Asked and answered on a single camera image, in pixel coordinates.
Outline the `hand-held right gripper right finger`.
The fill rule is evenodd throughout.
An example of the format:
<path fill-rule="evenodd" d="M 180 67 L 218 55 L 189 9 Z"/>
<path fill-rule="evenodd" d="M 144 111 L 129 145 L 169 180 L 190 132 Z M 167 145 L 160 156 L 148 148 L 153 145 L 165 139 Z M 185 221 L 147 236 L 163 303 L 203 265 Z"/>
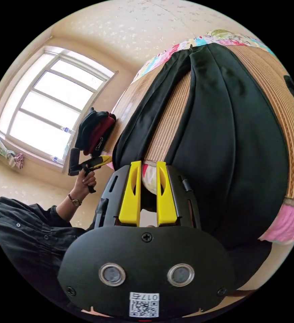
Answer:
<path fill-rule="evenodd" d="M 158 226 L 176 223 L 176 208 L 166 163 L 157 162 L 157 224 Z"/>

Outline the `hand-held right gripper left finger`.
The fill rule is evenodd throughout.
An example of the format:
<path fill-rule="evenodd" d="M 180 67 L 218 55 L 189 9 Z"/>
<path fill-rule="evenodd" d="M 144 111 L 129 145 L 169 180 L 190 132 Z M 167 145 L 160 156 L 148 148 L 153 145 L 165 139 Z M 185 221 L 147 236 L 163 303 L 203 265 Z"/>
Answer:
<path fill-rule="evenodd" d="M 131 163 L 124 190 L 119 221 L 122 225 L 139 226 L 141 211 L 141 161 Z"/>

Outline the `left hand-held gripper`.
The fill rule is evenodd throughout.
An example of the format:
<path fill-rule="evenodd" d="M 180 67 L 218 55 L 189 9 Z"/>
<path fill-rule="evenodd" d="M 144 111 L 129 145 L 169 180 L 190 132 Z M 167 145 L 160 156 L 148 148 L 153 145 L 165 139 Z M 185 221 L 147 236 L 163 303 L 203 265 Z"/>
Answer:
<path fill-rule="evenodd" d="M 70 157 L 68 164 L 68 176 L 77 176 L 81 171 L 84 171 L 84 177 L 86 177 L 90 172 L 94 172 L 96 169 L 99 169 L 110 162 L 112 162 L 112 157 L 108 155 L 101 155 L 100 157 L 91 158 L 82 163 L 79 163 L 77 157 Z"/>

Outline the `person's left hand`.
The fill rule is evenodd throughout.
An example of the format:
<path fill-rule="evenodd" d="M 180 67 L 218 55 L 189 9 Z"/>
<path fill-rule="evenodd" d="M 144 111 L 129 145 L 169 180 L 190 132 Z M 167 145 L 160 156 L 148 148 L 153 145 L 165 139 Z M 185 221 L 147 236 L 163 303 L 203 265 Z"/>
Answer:
<path fill-rule="evenodd" d="M 74 192 L 76 197 L 86 197 L 90 193 L 90 189 L 95 187 L 96 178 L 95 172 L 90 170 L 88 165 L 85 165 L 77 176 Z"/>

